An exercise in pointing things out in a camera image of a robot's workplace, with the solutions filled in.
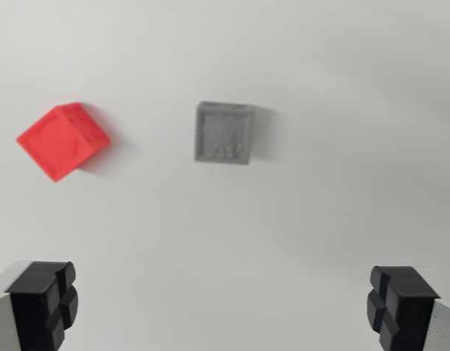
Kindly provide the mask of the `black-tipped silver gripper right finger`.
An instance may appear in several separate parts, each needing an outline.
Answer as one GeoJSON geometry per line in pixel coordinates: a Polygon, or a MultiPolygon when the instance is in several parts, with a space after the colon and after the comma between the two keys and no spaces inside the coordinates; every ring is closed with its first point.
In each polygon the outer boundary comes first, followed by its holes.
{"type": "Polygon", "coordinates": [[[370,274],[367,318],[385,351],[450,350],[450,304],[411,266],[370,274]]]}

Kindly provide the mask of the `black-tipped silver gripper left finger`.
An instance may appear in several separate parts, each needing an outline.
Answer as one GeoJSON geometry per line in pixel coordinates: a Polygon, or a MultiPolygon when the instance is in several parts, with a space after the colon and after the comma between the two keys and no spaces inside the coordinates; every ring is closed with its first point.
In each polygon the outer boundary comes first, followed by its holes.
{"type": "Polygon", "coordinates": [[[59,350],[78,312],[71,262],[15,261],[0,275],[0,350],[59,350]]]}

